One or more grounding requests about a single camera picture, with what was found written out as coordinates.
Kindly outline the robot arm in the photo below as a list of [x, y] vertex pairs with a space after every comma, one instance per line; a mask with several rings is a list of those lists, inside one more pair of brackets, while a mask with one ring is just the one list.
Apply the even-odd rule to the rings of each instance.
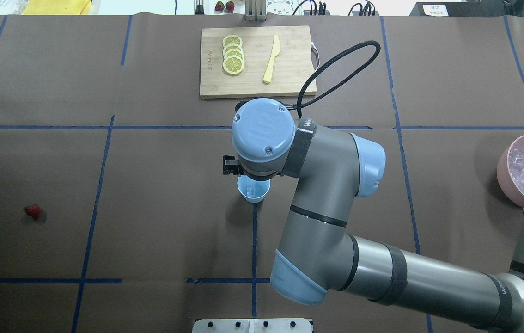
[[270, 277], [283, 297], [319, 305], [332, 289], [492, 333], [524, 333], [524, 227], [509, 272], [497, 275], [364, 240], [345, 228], [353, 199], [371, 196], [382, 180], [381, 145], [294, 120], [268, 98], [239, 106], [231, 139], [237, 173], [298, 180]]

